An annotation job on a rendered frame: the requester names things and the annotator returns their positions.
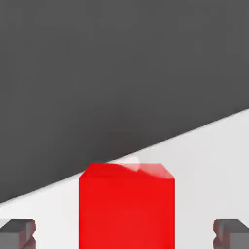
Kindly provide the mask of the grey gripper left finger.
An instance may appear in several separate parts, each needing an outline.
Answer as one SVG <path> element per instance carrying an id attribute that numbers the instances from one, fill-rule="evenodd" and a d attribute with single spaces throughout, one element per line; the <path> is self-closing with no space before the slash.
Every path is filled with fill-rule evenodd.
<path id="1" fill-rule="evenodd" d="M 33 219 L 11 219 L 0 228 L 0 249 L 36 249 Z"/>

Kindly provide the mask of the small red cube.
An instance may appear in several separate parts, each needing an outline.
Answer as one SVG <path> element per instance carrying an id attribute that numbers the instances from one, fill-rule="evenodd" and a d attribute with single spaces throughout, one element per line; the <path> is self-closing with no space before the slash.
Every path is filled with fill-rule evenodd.
<path id="1" fill-rule="evenodd" d="M 93 163 L 79 179 L 79 249 L 175 249 L 175 180 L 161 164 Z"/>

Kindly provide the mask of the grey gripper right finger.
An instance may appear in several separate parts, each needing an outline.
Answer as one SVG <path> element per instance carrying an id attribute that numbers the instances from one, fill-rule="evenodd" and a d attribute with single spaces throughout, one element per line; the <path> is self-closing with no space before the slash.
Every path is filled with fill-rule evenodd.
<path id="1" fill-rule="evenodd" d="M 213 249 L 249 249 L 249 228 L 238 219 L 216 219 Z"/>

